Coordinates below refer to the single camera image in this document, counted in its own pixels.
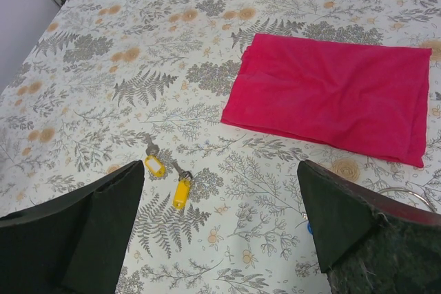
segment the pink towel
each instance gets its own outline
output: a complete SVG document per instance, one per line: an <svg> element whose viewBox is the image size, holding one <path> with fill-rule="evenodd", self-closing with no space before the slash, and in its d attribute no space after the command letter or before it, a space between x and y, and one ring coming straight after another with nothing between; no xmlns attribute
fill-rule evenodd
<svg viewBox="0 0 441 294"><path fill-rule="evenodd" d="M423 167L430 55L257 34L221 122Z"/></svg>

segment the metal key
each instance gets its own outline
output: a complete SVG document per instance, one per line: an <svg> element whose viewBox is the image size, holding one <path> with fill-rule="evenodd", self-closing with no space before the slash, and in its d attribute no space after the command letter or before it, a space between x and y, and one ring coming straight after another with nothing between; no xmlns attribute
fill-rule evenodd
<svg viewBox="0 0 441 294"><path fill-rule="evenodd" d="M145 150L147 156L157 156L159 153L159 146L153 143L152 137L149 134L147 134L145 139L147 141L147 149Z"/></svg>
<svg viewBox="0 0 441 294"><path fill-rule="evenodd" d="M178 163L175 160L172 161L172 166L178 172L179 181L183 179L188 179L188 180L193 179L192 173L190 171L184 171L181 167L179 167Z"/></svg>

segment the table surface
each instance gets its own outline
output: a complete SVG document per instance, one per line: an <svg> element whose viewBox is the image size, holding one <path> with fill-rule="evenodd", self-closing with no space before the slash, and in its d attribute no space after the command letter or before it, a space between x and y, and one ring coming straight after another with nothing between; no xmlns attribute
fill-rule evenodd
<svg viewBox="0 0 441 294"><path fill-rule="evenodd" d="M144 159L151 134L167 173L146 173L117 293L329 293L297 165L441 206L439 2L68 1L0 97L0 215ZM432 48L424 168L220 124L256 32ZM181 211L172 159L194 174Z"/></svg>

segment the key ring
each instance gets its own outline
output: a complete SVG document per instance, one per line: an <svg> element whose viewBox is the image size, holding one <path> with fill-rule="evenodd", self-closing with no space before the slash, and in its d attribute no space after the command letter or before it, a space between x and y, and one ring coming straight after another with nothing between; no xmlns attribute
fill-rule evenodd
<svg viewBox="0 0 441 294"><path fill-rule="evenodd" d="M389 187L387 189L381 189L377 193L383 194L383 193L392 192L392 191L399 191L399 192L411 194L412 196L415 196L416 198L420 199L427 206L427 208L430 209L431 212L436 213L435 207L433 206L433 204L429 200L423 198L420 194L415 193L413 191L410 191L408 189L403 189L402 187Z"/></svg>

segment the dark green object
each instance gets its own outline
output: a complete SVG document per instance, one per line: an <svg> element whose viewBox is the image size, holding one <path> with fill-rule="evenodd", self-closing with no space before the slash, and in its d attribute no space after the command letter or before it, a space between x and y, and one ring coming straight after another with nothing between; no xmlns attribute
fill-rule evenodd
<svg viewBox="0 0 441 294"><path fill-rule="evenodd" d="M132 162L0 218L0 293L114 294L143 185Z"/></svg>
<svg viewBox="0 0 441 294"><path fill-rule="evenodd" d="M298 166L318 263L333 294L441 293L441 216Z"/></svg>

